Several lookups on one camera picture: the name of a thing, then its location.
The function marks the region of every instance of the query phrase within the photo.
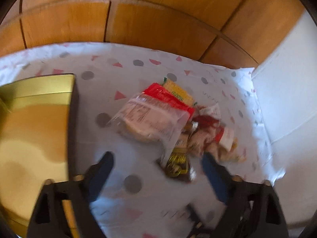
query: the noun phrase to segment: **white wall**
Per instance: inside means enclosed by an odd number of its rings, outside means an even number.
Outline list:
[[[305,12],[253,73],[272,149],[286,175],[275,189],[287,223],[317,210],[317,27]]]

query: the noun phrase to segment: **pile of snack packages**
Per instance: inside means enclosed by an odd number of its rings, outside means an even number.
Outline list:
[[[234,131],[221,123],[218,103],[203,106],[175,82],[164,78],[132,97],[112,118],[121,133],[141,142],[160,141],[164,153],[157,163],[168,177],[193,180],[189,156],[213,155],[217,162],[243,162],[235,149]]]

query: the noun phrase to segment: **white patterned tablecloth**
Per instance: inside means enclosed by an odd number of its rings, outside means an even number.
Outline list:
[[[208,226],[224,210],[203,174],[190,184],[167,179],[155,165],[155,148],[116,142],[106,123],[134,94],[169,77],[201,105],[218,102],[222,121],[235,130],[237,152],[246,162],[225,166],[250,182],[272,182],[283,175],[262,122],[251,71],[207,65],[178,55],[111,43],[63,43],[36,47],[0,58],[0,85],[28,77],[74,73],[80,94],[77,129],[78,173],[96,163],[104,151],[115,167],[91,209],[108,237],[183,238],[191,229],[184,207],[193,203]]]

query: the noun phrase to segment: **gold box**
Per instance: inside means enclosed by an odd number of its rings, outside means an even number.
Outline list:
[[[75,75],[34,77],[0,87],[0,201],[10,228],[26,237],[46,179],[75,176]]]

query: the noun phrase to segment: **yellow package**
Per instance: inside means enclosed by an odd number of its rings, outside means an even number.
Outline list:
[[[163,87],[184,104],[190,107],[193,106],[193,97],[189,95],[185,90],[183,90],[180,86],[178,86],[174,81],[170,80],[169,78],[164,78]]]

